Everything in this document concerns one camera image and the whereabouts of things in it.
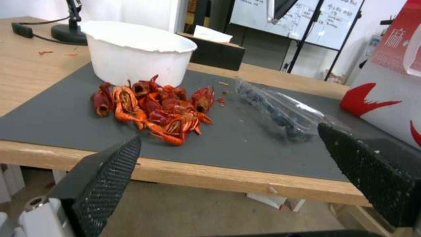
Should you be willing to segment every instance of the wooden table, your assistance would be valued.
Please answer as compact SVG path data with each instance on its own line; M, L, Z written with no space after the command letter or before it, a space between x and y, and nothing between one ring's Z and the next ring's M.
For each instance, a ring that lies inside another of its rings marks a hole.
M86 46L51 43L13 34L11 22L34 18L0 20L0 116L5 115L90 61ZM50 35L51 24L33 26L34 33ZM39 51L53 51L39 55ZM230 71L191 63L189 70L245 80L340 99L346 86L312 78L242 64ZM0 163L70 170L91 151L0 141ZM132 175L145 180L207 189L281 195L298 199L370 206L363 194L349 182L292 175L235 170L139 158Z

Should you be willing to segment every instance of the whiteboard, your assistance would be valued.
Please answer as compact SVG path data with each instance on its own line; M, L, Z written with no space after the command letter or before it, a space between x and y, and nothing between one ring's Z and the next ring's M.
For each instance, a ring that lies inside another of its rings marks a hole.
M300 40L318 0L298 0L276 25L267 22L266 0L235 0L230 23ZM339 50L363 0L325 0L306 42Z

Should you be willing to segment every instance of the plastic bag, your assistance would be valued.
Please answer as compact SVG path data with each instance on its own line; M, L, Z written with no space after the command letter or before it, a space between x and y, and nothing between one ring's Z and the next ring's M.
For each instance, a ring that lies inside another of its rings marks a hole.
M319 123L346 128L334 118L280 92L258 88L239 78L236 79L235 90L278 126L285 127L289 140L309 141L314 135L318 135Z

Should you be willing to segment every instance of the paper box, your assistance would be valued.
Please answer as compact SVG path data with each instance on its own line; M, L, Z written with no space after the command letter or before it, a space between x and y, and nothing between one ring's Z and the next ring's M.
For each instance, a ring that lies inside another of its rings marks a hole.
M421 0L408 0L341 107L421 150Z

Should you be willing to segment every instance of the chinese character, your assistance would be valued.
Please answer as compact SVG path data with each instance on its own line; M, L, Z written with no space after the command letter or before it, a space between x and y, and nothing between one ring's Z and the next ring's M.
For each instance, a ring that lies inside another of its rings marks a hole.
M401 42L401 40L403 39L404 34L405 34L405 31L403 30L403 28L399 30L393 29L392 33L389 35L384 45L386 45L387 47L396 48Z

